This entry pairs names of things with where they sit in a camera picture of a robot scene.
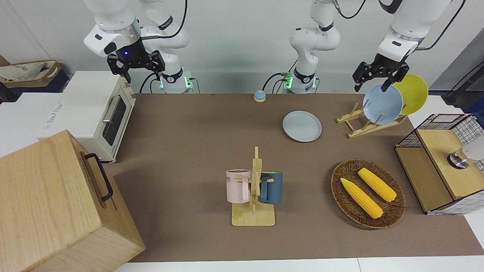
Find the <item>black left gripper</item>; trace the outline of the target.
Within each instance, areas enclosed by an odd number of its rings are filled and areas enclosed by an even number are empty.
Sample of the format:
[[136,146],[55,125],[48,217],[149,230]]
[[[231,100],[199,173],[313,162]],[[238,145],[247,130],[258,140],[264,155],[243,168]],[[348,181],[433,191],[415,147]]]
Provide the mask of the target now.
[[384,81],[381,90],[386,92],[389,86],[396,82],[401,82],[409,71],[410,67],[405,62],[407,57],[401,61],[395,61],[384,55],[377,53],[371,64],[361,62],[352,74],[355,82],[354,90],[359,92],[362,85],[375,78],[374,74],[384,75]]

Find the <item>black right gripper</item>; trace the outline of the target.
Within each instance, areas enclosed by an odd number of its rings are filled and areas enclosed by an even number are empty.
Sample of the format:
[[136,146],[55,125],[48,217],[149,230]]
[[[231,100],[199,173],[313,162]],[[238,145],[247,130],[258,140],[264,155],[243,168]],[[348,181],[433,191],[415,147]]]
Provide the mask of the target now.
[[160,52],[147,52],[141,39],[115,51],[116,56],[107,56],[112,74],[120,75],[131,83],[130,68],[146,68],[155,74],[164,72],[166,64]]

